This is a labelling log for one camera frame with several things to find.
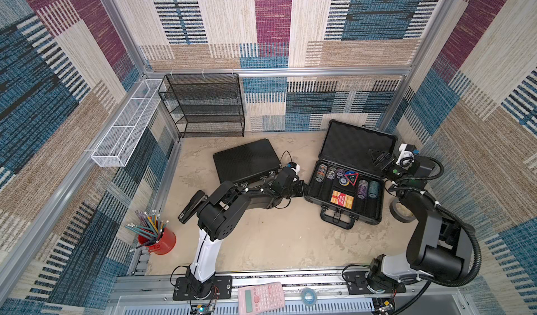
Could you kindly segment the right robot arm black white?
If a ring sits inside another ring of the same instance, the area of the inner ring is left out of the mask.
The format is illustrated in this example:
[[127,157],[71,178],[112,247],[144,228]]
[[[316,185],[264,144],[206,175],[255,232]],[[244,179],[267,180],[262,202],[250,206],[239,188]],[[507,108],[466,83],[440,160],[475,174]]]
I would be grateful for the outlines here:
[[482,266],[475,229],[432,196],[425,186],[443,176],[445,168],[435,158],[406,147],[407,156],[396,160],[388,151],[370,150],[382,178],[390,180],[388,192],[396,196],[418,224],[405,253],[380,255],[366,274],[373,293],[396,291],[400,285],[427,281],[444,287],[472,282]]

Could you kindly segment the black poker case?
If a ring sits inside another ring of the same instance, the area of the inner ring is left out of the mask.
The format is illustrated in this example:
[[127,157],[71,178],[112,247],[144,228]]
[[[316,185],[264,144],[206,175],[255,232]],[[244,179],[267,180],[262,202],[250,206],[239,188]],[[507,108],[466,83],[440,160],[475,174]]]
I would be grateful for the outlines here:
[[251,184],[273,177],[281,168],[272,144],[267,138],[213,154],[221,184]]

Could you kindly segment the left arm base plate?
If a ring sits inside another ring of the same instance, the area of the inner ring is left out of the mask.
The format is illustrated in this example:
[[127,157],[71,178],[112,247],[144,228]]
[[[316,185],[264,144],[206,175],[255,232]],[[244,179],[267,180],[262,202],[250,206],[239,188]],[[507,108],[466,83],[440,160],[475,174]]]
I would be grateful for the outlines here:
[[173,283],[173,301],[228,300],[232,295],[231,275],[214,275],[201,283],[192,277],[179,277]]

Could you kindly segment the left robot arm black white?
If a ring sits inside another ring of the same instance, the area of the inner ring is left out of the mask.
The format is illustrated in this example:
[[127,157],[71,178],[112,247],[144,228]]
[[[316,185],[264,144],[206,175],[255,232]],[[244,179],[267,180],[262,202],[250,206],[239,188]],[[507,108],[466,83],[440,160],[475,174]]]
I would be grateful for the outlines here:
[[226,181],[211,195],[199,190],[192,196],[178,217],[182,224],[192,217],[198,218],[199,243],[194,261],[185,273],[192,295],[201,298],[213,291],[221,243],[247,210],[282,209],[283,200],[290,202],[303,196],[305,183],[299,179],[299,171],[300,166],[290,162],[275,177],[253,189]]

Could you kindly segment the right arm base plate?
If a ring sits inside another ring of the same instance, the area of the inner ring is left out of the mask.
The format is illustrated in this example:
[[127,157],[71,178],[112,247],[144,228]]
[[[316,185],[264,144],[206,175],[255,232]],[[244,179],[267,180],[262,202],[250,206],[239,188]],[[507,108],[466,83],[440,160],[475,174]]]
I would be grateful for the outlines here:
[[381,275],[370,275],[369,271],[345,271],[342,274],[350,295],[405,293],[406,287],[396,280]]

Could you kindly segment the grey poker case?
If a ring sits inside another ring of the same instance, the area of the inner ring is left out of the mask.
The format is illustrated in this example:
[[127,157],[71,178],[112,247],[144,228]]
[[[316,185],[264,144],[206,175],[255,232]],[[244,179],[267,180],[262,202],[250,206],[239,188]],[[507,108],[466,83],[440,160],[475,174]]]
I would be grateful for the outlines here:
[[321,207],[320,218],[345,230],[355,221],[378,225],[383,215],[383,175],[373,157],[393,152],[395,136],[332,119],[310,183],[309,203]]

